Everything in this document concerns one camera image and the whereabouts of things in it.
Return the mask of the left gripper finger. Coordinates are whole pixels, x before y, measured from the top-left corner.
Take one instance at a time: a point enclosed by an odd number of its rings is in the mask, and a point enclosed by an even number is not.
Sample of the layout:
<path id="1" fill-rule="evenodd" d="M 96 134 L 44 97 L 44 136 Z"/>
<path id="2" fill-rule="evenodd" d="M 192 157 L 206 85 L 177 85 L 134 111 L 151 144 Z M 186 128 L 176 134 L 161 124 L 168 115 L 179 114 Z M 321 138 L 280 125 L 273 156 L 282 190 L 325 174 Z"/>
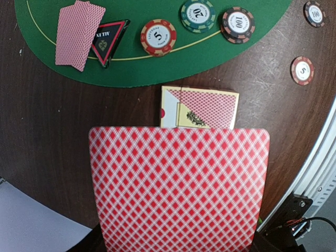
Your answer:
<path id="1" fill-rule="evenodd" d="M 69 251 L 105 251 L 105 244 L 100 225 L 98 224 L 95 226 L 94 229 L 92 229 L 78 244 L 71 247 Z"/>

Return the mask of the red backed card deck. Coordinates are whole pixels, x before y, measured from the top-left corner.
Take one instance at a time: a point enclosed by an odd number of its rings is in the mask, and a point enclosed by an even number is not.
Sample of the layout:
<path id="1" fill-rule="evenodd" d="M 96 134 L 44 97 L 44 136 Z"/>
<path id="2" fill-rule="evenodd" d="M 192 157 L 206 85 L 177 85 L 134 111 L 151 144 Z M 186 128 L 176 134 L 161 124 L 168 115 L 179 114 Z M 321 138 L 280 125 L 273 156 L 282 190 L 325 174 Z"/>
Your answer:
<path id="1" fill-rule="evenodd" d="M 107 251 L 249 251 L 269 145 L 265 129 L 92 128 Z"/>

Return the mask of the black red triangular dealer button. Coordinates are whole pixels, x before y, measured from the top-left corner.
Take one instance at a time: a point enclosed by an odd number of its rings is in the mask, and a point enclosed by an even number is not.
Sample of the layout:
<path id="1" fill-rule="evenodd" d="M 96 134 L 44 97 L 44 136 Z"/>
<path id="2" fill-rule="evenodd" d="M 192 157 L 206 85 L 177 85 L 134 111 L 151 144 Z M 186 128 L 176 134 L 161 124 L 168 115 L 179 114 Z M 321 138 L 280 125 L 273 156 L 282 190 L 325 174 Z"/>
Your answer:
<path id="1" fill-rule="evenodd" d="M 91 50 L 97 56 L 103 68 L 108 68 L 110 61 L 131 21 L 119 20 L 99 25 Z"/>

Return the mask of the orange chips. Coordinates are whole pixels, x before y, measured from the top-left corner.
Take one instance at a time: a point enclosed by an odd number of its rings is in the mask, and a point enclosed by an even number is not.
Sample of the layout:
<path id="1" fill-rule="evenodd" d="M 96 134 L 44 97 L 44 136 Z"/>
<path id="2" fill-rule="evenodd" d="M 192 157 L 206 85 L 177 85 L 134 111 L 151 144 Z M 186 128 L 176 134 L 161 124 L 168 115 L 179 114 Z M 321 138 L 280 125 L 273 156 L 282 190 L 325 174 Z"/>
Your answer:
<path id="1" fill-rule="evenodd" d="M 141 30 L 140 42 L 151 56 L 163 57 L 173 48 L 177 40 L 175 27 L 165 19 L 153 19 Z"/>

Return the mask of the dealt red card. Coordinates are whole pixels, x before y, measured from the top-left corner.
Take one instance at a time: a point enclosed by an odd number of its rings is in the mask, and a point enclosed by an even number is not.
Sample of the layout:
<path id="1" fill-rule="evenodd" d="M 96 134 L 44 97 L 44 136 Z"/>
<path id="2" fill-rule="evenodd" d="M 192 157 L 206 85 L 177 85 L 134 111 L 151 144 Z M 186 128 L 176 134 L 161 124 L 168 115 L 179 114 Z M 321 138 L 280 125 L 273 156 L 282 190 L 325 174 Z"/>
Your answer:
<path id="1" fill-rule="evenodd" d="M 60 9 L 56 65 L 69 65 L 83 71 L 91 44 L 106 9 L 89 1 L 75 1 Z"/>

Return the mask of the green chips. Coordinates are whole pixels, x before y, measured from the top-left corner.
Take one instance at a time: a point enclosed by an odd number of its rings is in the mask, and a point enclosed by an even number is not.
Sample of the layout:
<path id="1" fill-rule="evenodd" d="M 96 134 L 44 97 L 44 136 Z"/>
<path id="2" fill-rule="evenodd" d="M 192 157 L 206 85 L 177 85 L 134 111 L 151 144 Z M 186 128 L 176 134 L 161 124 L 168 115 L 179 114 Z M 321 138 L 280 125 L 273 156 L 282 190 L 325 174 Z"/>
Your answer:
<path id="1" fill-rule="evenodd" d="M 181 22 L 193 33 L 205 33 L 215 24 L 216 12 L 210 1 L 186 1 L 180 10 Z"/>

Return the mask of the dark chips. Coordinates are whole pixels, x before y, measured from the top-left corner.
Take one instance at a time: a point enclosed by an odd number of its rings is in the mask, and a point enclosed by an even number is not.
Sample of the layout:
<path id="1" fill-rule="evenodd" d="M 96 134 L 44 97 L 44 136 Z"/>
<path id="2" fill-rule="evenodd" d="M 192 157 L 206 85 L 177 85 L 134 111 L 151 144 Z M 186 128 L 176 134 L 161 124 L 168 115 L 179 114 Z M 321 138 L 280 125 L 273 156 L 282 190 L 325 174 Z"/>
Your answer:
<path id="1" fill-rule="evenodd" d="M 252 13 L 242 7 L 231 7 L 222 16 L 222 35 L 233 44 L 247 43 L 255 31 Z"/>

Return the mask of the orange poker chip stack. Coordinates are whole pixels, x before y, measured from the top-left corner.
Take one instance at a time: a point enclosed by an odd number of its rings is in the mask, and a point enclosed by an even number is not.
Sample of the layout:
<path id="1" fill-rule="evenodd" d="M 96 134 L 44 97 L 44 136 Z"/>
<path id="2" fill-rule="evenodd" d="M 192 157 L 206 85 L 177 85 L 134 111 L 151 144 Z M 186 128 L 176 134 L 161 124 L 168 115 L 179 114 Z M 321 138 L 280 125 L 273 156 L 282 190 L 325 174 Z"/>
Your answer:
<path id="1" fill-rule="evenodd" d="M 314 66 L 312 61 L 304 56 L 296 57 L 290 67 L 290 73 L 295 83 L 305 86 L 313 80 Z"/>

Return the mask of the dark red poker chip stack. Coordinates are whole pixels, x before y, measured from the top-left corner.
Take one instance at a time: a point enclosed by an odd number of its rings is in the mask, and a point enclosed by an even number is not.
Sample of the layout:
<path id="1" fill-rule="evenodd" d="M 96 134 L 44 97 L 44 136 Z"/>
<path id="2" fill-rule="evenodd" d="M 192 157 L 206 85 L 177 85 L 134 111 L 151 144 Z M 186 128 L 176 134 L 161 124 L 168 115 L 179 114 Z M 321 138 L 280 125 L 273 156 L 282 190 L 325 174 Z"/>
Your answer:
<path id="1" fill-rule="evenodd" d="M 326 13 L 320 3 L 307 1 L 303 7 L 303 12 L 311 26 L 319 28 L 325 25 Z"/>

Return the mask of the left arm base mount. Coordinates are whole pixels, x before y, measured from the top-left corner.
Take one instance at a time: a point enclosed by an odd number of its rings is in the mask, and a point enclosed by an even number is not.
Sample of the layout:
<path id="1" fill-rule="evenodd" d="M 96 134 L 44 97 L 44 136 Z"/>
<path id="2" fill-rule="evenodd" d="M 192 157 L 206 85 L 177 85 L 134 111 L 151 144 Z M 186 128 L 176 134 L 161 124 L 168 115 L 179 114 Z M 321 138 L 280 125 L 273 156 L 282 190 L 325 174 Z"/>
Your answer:
<path id="1" fill-rule="evenodd" d="M 250 251 L 306 251 L 297 239 L 308 232 L 313 221 L 322 221 L 335 229 L 335 223 L 325 217 L 305 217 L 313 199 L 291 193 L 269 220 L 255 232 Z"/>

